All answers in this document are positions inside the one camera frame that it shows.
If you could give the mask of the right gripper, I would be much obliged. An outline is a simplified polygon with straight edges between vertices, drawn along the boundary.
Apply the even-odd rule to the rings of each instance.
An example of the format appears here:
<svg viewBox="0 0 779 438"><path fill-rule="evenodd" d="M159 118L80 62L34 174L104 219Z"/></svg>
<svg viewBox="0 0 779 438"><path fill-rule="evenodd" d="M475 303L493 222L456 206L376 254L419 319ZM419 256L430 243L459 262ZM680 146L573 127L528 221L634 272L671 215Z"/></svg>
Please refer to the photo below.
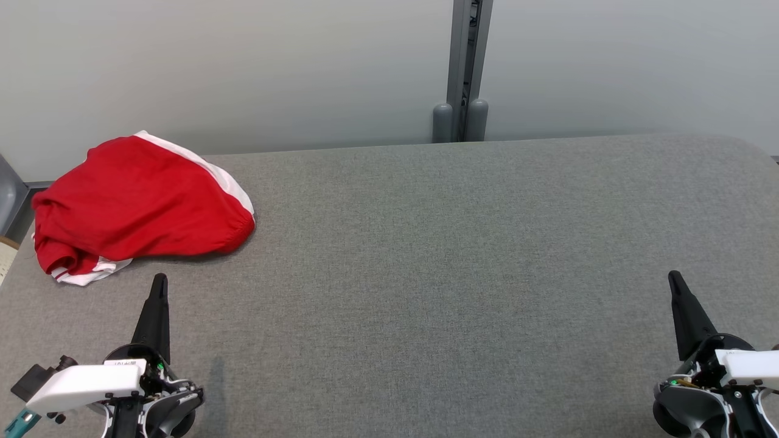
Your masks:
<svg viewBox="0 0 779 438"><path fill-rule="evenodd" d="M682 365L667 380L676 386L720 388L725 371L717 351L753 352L756 349L739 336L717 333L679 271L670 271L668 282L674 335Z"/></svg>

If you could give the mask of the beige panel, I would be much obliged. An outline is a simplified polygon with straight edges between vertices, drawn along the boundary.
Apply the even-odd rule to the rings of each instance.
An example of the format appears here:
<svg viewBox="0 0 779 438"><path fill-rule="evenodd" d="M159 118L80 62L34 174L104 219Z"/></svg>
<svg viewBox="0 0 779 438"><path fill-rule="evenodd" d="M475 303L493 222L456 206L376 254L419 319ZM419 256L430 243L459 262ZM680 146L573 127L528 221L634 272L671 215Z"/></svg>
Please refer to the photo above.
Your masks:
<svg viewBox="0 0 779 438"><path fill-rule="evenodd" d="M6 275L16 258L19 250L19 243L0 235L0 285L5 280Z"/></svg>

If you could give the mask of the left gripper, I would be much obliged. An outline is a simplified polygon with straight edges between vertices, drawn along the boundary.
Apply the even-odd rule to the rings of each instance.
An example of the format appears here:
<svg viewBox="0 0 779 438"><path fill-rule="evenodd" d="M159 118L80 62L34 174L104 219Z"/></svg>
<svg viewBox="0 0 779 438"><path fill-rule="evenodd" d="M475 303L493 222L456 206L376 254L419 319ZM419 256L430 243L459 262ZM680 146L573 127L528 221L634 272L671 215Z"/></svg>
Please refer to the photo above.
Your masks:
<svg viewBox="0 0 779 438"><path fill-rule="evenodd" d="M111 352L103 361L103 365L138 367L139 385L144 391L145 402L180 394L196 394L200 399L204 399L203 388L192 380L179 378L169 364L170 314L168 279L164 273L158 273L153 278L131 343Z"/></svg>

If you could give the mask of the red shorts with white stripe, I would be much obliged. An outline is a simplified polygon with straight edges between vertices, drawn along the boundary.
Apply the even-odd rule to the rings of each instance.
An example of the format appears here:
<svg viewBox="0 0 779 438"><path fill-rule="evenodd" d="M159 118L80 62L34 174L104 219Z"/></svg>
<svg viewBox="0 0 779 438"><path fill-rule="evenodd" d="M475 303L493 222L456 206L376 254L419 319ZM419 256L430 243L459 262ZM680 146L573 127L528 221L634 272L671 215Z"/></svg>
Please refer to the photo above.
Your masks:
<svg viewBox="0 0 779 438"><path fill-rule="evenodd" d="M33 198L34 249L48 274L99 260L229 253L256 227L225 170L147 132L106 141Z"/></svg>

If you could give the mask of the grey plastic chair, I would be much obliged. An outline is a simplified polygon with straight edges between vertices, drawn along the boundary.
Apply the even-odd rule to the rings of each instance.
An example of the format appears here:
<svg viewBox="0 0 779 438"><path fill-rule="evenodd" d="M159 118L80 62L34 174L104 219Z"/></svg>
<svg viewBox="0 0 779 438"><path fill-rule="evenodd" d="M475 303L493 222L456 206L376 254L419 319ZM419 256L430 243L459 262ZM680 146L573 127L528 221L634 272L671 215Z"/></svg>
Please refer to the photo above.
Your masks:
<svg viewBox="0 0 779 438"><path fill-rule="evenodd" d="M29 188L0 154L0 235L8 233L27 199Z"/></svg>

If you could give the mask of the grey cylindrical post foot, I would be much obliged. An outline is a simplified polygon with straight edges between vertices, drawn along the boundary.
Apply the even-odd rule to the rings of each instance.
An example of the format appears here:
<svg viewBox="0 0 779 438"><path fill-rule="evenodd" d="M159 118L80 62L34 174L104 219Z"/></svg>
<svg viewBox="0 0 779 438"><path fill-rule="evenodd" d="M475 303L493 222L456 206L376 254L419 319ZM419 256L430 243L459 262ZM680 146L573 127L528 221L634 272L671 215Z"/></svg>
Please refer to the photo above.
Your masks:
<svg viewBox="0 0 779 438"><path fill-rule="evenodd" d="M470 102L466 114L466 126L464 130L465 142L483 142L489 116L489 103L478 98Z"/></svg>
<svg viewBox="0 0 779 438"><path fill-rule="evenodd" d="M431 142L442 144L453 142L454 110L450 103L440 103L432 111Z"/></svg>

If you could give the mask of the red basketball jersey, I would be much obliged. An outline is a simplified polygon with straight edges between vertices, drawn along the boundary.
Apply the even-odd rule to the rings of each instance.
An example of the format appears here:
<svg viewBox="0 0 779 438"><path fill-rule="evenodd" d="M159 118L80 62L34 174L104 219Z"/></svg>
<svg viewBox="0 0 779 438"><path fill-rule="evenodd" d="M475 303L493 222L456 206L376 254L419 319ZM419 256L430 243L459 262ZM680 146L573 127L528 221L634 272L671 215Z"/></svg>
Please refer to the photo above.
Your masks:
<svg viewBox="0 0 779 438"><path fill-rule="evenodd" d="M128 266L132 259L109 260L34 233L33 247L45 274L59 283L84 287Z"/></svg>

